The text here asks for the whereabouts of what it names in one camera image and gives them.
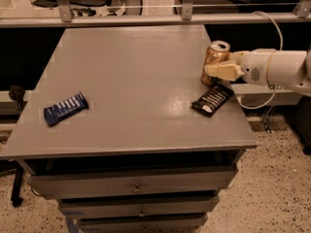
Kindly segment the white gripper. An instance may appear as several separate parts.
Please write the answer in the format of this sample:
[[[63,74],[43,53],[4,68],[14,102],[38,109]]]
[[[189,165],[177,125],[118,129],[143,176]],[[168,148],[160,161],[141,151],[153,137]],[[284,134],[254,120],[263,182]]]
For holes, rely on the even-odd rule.
[[[229,61],[206,64],[204,71],[209,77],[222,80],[234,82],[243,76],[246,83],[268,85],[267,67],[274,52],[274,49],[235,51],[229,55]]]

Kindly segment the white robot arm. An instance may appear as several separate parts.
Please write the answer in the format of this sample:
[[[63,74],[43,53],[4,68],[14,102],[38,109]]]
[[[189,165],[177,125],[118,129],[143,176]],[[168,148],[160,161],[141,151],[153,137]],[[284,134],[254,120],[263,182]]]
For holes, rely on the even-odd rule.
[[[242,78],[253,85],[280,85],[302,95],[311,93],[310,53],[306,50],[236,51],[226,61],[206,64],[204,71],[226,81]]]

